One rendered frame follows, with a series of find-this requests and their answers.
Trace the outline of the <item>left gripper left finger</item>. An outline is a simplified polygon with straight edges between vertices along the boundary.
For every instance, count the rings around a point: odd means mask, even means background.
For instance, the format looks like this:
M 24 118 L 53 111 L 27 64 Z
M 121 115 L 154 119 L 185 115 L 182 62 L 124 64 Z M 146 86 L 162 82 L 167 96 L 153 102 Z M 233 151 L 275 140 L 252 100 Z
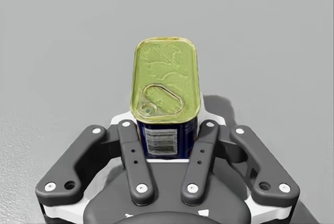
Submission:
M 35 194 L 44 206 L 76 204 L 107 163 L 120 158 L 132 201 L 150 204 L 155 185 L 139 140 L 137 124 L 123 119 L 109 128 L 90 125 L 37 183 Z

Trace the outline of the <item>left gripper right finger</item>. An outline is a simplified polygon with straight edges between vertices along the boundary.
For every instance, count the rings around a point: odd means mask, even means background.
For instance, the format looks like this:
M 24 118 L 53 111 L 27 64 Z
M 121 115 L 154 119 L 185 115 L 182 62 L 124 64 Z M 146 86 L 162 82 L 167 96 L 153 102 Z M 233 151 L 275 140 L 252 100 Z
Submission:
M 250 190 L 254 202 L 264 206 L 293 206 L 300 188 L 255 132 L 237 125 L 228 130 L 214 119 L 199 126 L 181 187 L 188 205 L 203 202 L 214 159 L 225 158 Z

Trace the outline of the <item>green and blue rectangular can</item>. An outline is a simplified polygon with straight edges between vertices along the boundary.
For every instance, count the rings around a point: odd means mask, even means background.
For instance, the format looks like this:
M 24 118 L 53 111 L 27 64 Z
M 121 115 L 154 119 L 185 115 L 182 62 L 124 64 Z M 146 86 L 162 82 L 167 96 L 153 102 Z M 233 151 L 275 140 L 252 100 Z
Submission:
M 135 49 L 130 111 L 147 158 L 187 159 L 201 109 L 197 51 L 182 37 L 155 37 Z

